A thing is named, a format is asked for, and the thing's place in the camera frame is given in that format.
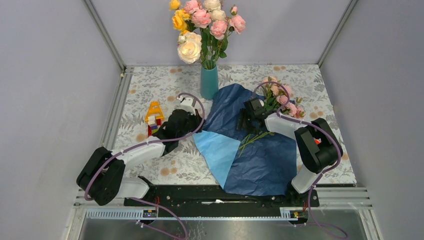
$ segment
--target metal floor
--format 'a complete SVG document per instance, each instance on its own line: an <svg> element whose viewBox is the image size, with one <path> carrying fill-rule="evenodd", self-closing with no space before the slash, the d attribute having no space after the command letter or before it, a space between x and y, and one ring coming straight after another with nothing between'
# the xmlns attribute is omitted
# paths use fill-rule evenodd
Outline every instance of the metal floor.
<svg viewBox="0 0 424 240"><path fill-rule="evenodd" d="M319 222L334 224L349 234L350 240L367 239L361 217L356 210L315 210ZM287 221L265 220L188 220L184 221L189 240L329 240L318 226L293 227ZM156 220L152 226L184 236L176 220ZM342 236L341 232L333 233ZM160 232L140 228L134 220L86 218L80 240L172 240Z"/></svg>

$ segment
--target tabletop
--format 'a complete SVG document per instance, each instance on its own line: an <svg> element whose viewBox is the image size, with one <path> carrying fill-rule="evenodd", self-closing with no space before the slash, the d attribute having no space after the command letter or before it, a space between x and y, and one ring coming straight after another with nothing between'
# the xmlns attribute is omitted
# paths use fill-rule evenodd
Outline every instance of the tabletop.
<svg viewBox="0 0 424 240"><path fill-rule="evenodd" d="M127 93L115 149L123 149L142 142L148 136L145 115L152 101L158 101L165 120L174 109L179 108L177 95L181 92L200 96L199 65L185 66L139 66L134 68ZM219 87L234 83L253 90L262 79L272 76L282 84L288 84L295 97L303 98L300 105L305 110L304 120L325 119L343 148L340 165L324 174L320 184L356 183L349 156L336 122L333 106L330 103L318 65L219 65ZM212 106L211 100L200 98L207 118ZM297 170L302 160L297 151ZM215 185L218 184L209 171L205 159L199 153L190 136L179 142L169 154L147 159L144 163L125 173L127 177L144 176L153 184Z"/></svg>

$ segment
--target gray wall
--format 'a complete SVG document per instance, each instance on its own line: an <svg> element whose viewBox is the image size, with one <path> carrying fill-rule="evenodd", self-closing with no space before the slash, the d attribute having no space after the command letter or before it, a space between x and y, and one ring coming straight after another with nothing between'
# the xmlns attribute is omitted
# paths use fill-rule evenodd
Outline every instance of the gray wall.
<svg viewBox="0 0 424 240"><path fill-rule="evenodd" d="M0 73L0 239L57 240L120 71L81 0L14 0Z"/></svg>
<svg viewBox="0 0 424 240"><path fill-rule="evenodd" d="M360 0L321 69L385 240L423 238L423 9Z"/></svg>
<svg viewBox="0 0 424 240"><path fill-rule="evenodd" d="M92 0L125 63L182 65L169 1ZM236 4L246 29L230 37L228 57L219 62L316 63L349 1L225 0L227 15Z"/></svg>

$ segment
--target teal vase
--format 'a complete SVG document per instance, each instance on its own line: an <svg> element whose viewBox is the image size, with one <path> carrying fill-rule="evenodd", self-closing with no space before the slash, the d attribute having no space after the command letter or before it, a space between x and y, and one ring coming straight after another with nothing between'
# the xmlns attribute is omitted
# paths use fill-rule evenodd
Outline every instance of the teal vase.
<svg viewBox="0 0 424 240"><path fill-rule="evenodd" d="M218 68L205 69L200 71L200 95L204 99L212 100L218 92Z"/></svg>

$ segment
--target light blue paper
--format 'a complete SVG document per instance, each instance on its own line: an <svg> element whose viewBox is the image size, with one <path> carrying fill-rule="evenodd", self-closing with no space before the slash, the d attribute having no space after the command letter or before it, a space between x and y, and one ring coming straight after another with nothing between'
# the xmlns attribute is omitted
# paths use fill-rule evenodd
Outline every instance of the light blue paper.
<svg viewBox="0 0 424 240"><path fill-rule="evenodd" d="M206 160L210 172L221 188L224 188L240 141L210 131L196 133L193 135L193 139L200 154Z"/></svg>

